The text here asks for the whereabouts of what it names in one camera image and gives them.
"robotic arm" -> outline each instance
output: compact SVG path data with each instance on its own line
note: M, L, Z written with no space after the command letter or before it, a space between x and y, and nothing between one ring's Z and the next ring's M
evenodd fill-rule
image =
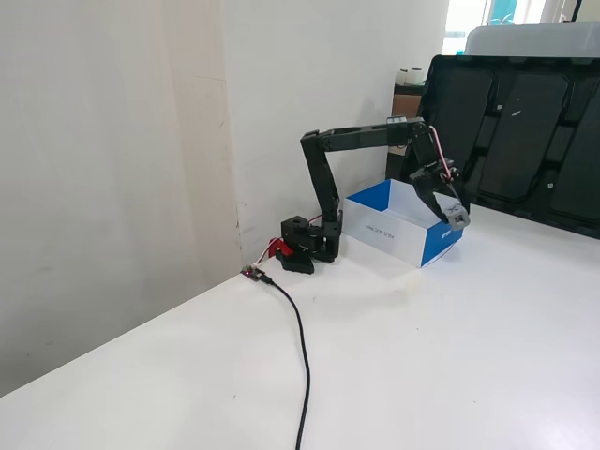
M458 194L463 192L458 170L453 167L453 161L447 159L445 164L442 162L436 140L420 117L392 117L383 125L337 128L323 133L310 131L300 143L322 210L322 221L321 226L315 226L296 216L281 222L281 237L292 251L287 251L287 254L277 252L277 258L286 270L311 274L314 267L310 258L331 263L338 256L343 212L338 210L338 190L325 153L410 143L421 166L411 175L419 198L453 230L461 230L471 222L466 196ZM435 198L436 190L449 190L450 195L457 197L461 204L443 211Z

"white table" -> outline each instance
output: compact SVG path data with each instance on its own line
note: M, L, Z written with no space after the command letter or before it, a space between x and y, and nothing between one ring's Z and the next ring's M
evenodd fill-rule
M349 237L296 300L303 449L600 448L600 242L474 207L422 270ZM3 450L293 449L297 325L235 277L0 399Z

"cardboard box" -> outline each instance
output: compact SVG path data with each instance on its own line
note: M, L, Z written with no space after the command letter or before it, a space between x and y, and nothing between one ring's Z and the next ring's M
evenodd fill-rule
M457 199L436 194L446 209ZM344 200L343 231L416 267L434 260L462 237L441 222L412 185L386 180Z

